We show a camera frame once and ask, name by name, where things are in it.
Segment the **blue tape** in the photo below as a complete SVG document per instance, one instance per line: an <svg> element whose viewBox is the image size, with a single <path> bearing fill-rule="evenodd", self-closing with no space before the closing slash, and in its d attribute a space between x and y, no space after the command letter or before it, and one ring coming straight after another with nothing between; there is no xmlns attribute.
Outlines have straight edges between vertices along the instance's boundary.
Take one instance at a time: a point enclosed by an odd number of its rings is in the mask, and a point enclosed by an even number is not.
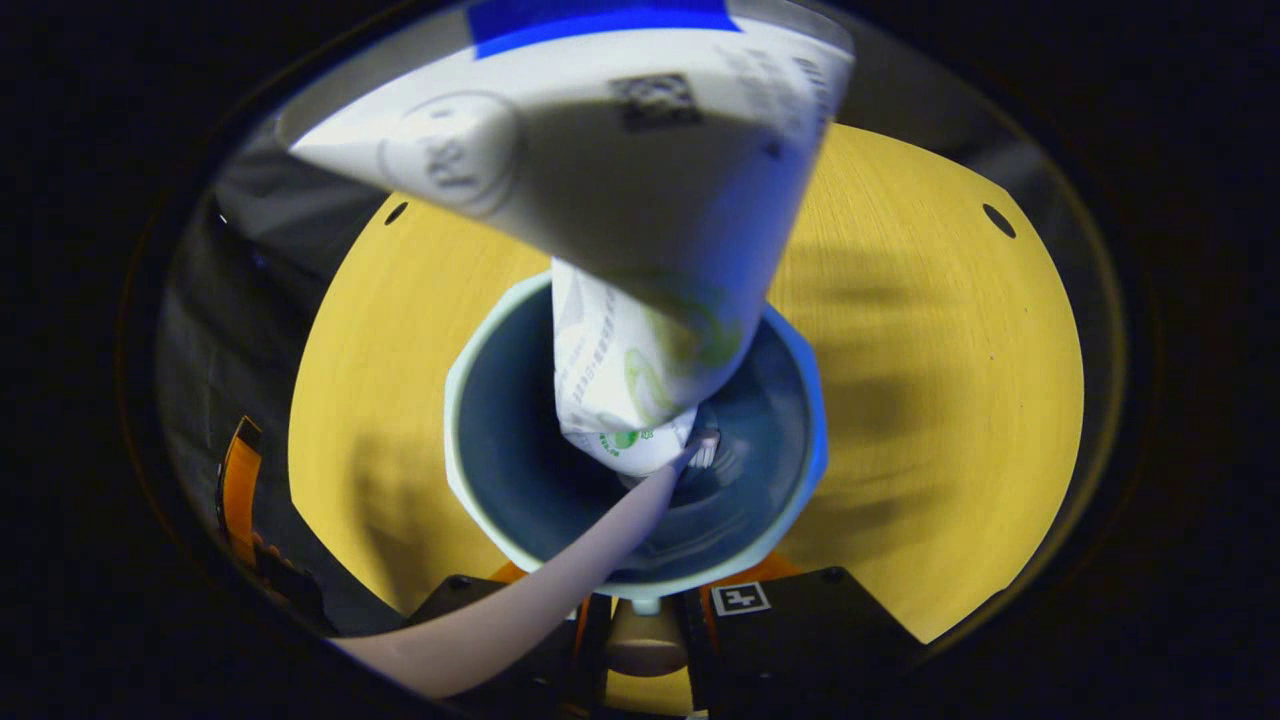
<svg viewBox="0 0 1280 720"><path fill-rule="evenodd" d="M548 40L620 29L741 32L724 0L488 0L467 9L476 59Z"/></svg>

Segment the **black background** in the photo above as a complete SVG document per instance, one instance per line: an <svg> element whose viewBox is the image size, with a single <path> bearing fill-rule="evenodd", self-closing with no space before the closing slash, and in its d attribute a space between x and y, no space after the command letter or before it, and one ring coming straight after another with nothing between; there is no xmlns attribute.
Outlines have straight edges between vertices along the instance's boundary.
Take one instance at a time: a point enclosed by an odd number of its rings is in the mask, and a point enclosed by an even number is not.
<svg viewBox="0 0 1280 720"><path fill-rule="evenodd" d="M879 707L1274 708L1254 655L1275 473L1245 443L1274 374L1271 348L1248 338L1275 316L1261 295L1275 228L1247 222L1274 196L1262 165L1277 53L1262 6L929 5L851 9L997 97L1073 173L1151 340L1135 368L1148 402L1123 436L1106 502L1046 582ZM201 138L369 14L349 0L6 8L6 65L18 74L10 316L19 356L33 356L14 365L36 382L12 392L15 471L4 493L18 568L5 597L22 671L0 711L429 714L259 594L206 578L134 479L113 396L132 249L165 192L200 169Z"/></svg>

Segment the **light blue cup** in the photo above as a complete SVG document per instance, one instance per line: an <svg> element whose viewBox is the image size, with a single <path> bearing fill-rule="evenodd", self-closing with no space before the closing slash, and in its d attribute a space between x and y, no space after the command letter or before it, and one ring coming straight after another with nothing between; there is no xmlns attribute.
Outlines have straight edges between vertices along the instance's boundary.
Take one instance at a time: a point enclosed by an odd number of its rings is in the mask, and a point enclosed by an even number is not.
<svg viewBox="0 0 1280 720"><path fill-rule="evenodd" d="M550 273L498 301L449 370L449 487L494 543L532 571L626 493L617 475L559 433L552 388ZM712 466L686 470L652 536L598 592L654 607L659 597L745 570L782 539L827 468L813 350L765 307L741 368L699 410L721 432Z"/></svg>

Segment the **white toothbrush handle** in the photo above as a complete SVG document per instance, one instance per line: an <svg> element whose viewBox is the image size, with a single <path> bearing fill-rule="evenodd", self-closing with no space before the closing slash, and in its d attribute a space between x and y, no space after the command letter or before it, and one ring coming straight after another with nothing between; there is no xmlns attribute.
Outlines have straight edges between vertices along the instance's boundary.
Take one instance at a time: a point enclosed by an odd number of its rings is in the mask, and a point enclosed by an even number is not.
<svg viewBox="0 0 1280 720"><path fill-rule="evenodd" d="M699 447L691 442L572 544L515 584L421 625L333 642L428 697L448 697L484 683L536 647L653 532L667 511L676 478Z"/></svg>

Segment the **wooden surface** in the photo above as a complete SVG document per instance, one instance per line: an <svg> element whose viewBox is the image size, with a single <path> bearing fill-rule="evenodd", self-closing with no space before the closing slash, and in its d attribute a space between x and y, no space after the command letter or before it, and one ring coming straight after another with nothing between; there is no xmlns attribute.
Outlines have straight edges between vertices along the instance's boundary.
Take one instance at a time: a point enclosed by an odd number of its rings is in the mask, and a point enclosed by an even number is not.
<svg viewBox="0 0 1280 720"><path fill-rule="evenodd" d="M316 318L291 415L293 502L403 614L444 577L506 561L447 486L444 374L503 291L547 268L536 250L396 195ZM778 550L803 569L844 565L929 642L1018 574L1071 477L1083 377L1053 264L995 184L837 126L769 300L817 351L831 439ZM611 703L689 708L685 674L616 680Z"/></svg>

